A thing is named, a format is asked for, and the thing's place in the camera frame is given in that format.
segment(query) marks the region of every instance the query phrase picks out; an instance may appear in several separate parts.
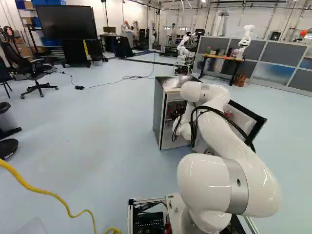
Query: black monitor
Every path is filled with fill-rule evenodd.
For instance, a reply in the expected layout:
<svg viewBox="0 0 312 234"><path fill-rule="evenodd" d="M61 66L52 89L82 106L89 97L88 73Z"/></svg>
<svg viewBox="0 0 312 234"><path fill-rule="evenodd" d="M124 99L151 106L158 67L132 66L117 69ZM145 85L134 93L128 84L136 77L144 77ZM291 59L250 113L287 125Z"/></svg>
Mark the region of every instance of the black monitor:
<svg viewBox="0 0 312 234"><path fill-rule="evenodd" d="M97 28L90 6L36 6L44 37L49 39L96 39Z"/></svg>
<svg viewBox="0 0 312 234"><path fill-rule="evenodd" d="M103 27L103 32L104 33L115 33L116 27Z"/></svg>

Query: blue bin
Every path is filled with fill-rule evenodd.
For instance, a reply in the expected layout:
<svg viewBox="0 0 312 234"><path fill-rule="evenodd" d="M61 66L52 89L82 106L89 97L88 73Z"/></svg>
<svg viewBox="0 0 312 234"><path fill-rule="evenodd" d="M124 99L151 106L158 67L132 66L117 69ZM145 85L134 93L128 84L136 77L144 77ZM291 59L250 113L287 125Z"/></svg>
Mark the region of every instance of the blue bin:
<svg viewBox="0 0 312 234"><path fill-rule="evenodd" d="M66 5L66 0L32 0L33 5Z"/></svg>
<svg viewBox="0 0 312 234"><path fill-rule="evenodd" d="M33 24L35 27L41 27L41 23L38 17L33 17Z"/></svg>
<svg viewBox="0 0 312 234"><path fill-rule="evenodd" d="M41 38L42 44L45 46L56 46L56 45L61 45L60 40L53 40L53 39L48 39L48 38Z"/></svg>
<svg viewBox="0 0 312 234"><path fill-rule="evenodd" d="M26 8L24 0L15 0L15 4L16 4L16 7L18 9L25 9Z"/></svg>

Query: black chair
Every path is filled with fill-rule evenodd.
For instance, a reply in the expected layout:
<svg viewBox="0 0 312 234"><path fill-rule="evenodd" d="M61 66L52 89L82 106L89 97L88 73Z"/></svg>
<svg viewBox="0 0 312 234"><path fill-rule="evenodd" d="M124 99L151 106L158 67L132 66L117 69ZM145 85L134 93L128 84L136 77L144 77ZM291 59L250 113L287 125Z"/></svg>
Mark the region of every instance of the black chair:
<svg viewBox="0 0 312 234"><path fill-rule="evenodd" d="M25 98L25 94L31 93L35 90L39 90L40 97L44 97L41 88L47 89L59 89L57 86L51 86L50 83L39 84L38 79L44 77L47 74L50 74L53 69L55 69L51 65L43 64L44 59L36 59L33 61L29 61L27 58L20 56L11 46L9 42L1 43L1 47L4 51L5 57L13 68L14 72L20 75L26 76L29 80L33 80L35 82L35 86L27 87L27 91L20 95L21 99Z"/></svg>
<svg viewBox="0 0 312 234"><path fill-rule="evenodd" d="M4 88L5 88L5 91L6 91L6 94L8 95L9 98L10 97L10 94L6 88L6 85L8 86L8 88L12 91L11 87L9 86L9 84L7 83L7 81L10 79L10 74L9 74L9 71L5 65L5 62L4 60L1 58L0 56L0 83L3 84Z"/></svg>

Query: tv stand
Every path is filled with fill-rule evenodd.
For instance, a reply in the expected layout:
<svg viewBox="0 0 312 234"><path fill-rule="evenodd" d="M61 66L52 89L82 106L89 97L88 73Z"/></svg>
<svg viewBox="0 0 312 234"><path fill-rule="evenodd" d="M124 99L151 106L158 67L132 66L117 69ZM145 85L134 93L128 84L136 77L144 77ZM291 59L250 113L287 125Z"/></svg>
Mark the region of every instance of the tv stand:
<svg viewBox="0 0 312 234"><path fill-rule="evenodd" d="M83 40L63 40L62 47L65 55L65 61L62 62L64 68L66 64L70 66L91 66L91 60L87 58Z"/></svg>

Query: yellow extension cord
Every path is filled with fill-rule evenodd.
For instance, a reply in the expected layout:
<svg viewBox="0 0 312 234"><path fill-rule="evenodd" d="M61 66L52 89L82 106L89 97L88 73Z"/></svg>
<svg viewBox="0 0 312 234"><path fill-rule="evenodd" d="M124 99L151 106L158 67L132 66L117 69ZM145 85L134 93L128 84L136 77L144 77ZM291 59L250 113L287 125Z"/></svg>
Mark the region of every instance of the yellow extension cord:
<svg viewBox="0 0 312 234"><path fill-rule="evenodd" d="M24 186L26 189L32 191L32 192L35 192L35 193L38 193L38 194L44 194L44 195L50 195L50 196L53 196L55 197L57 200L59 200L65 207L66 207L66 210L67 210L67 213L68 213L68 216L71 217L71 218L77 218L79 217L80 215L82 215L84 212L88 212L91 217L92 217L92 223L93 223L93 230L94 230L94 234L97 234L97 228L96 228L96 221L94 219L94 216L92 214L92 212L90 210L83 210L81 211L79 214L77 215L72 215L70 209L69 209L69 206L67 205L66 201L64 201L60 196L58 196L57 194L54 194L52 192L49 192L49 191L45 191L45 190L42 190L42 189L37 189L33 186L31 186L30 184L28 184L24 178L19 174L19 172L14 168L12 167L9 163L3 161L0 159L0 166L7 169L14 177L15 179L17 179L17 181L22 185ZM120 230L116 229L116 228L109 228L105 234L107 234L109 231L114 231L113 234L121 234Z"/></svg>

